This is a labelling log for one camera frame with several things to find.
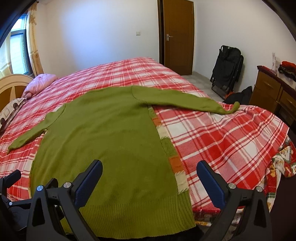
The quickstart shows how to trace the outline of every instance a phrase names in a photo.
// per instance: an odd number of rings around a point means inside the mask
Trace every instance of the patterned bedding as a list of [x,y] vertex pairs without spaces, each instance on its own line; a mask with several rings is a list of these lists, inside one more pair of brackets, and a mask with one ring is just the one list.
[[[43,136],[7,155],[8,146],[17,137],[42,121],[48,112],[89,90],[127,85],[176,89],[207,97],[180,75],[150,58],[104,64],[56,80],[26,102],[0,138],[0,177],[15,169],[22,172],[20,181],[8,190],[8,197],[12,200],[30,197],[30,169]],[[196,174],[198,161],[206,160],[227,182],[253,189],[264,181],[266,169],[288,132],[279,118],[255,106],[241,106],[231,115],[168,107],[156,107],[155,111],[181,156],[196,212],[218,211]]]

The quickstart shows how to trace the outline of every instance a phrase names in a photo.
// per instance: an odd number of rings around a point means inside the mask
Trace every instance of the sweater sleeve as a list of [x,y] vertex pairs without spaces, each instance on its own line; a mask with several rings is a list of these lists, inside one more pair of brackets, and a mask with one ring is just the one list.
[[45,119],[41,121],[38,125],[25,132],[23,135],[18,137],[13,143],[8,147],[9,154],[12,150],[18,149],[35,138],[39,137],[56,119],[63,113],[66,104],[62,105],[56,112],[50,112],[45,116]]
[[239,108],[239,102],[235,102],[231,110],[225,110],[220,104],[210,98],[197,97],[177,90],[160,90],[134,85],[132,86],[132,93],[136,99],[150,105],[176,106],[222,115],[232,114]]

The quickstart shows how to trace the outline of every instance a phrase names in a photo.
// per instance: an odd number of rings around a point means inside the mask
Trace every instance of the bed headboard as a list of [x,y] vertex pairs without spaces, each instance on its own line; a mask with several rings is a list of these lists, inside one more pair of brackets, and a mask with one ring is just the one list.
[[0,111],[15,98],[20,98],[32,79],[24,74],[12,74],[0,79]]

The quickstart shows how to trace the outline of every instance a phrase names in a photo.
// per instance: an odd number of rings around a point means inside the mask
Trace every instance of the wooden door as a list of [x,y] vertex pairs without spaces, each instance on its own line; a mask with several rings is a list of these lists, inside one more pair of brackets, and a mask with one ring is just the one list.
[[194,6],[187,0],[163,0],[165,66],[180,75],[192,74]]

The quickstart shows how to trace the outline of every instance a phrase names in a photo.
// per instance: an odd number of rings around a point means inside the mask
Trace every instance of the curtain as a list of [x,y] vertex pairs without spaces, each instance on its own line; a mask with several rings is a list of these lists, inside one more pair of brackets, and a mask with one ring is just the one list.
[[37,2],[35,2],[28,10],[27,13],[27,45],[29,52],[29,59],[34,72],[34,75],[43,74],[39,53],[37,50],[36,39],[35,39],[35,26],[36,26],[36,11]]
[[8,34],[0,48],[0,78],[12,73],[10,59],[10,35],[11,33]]

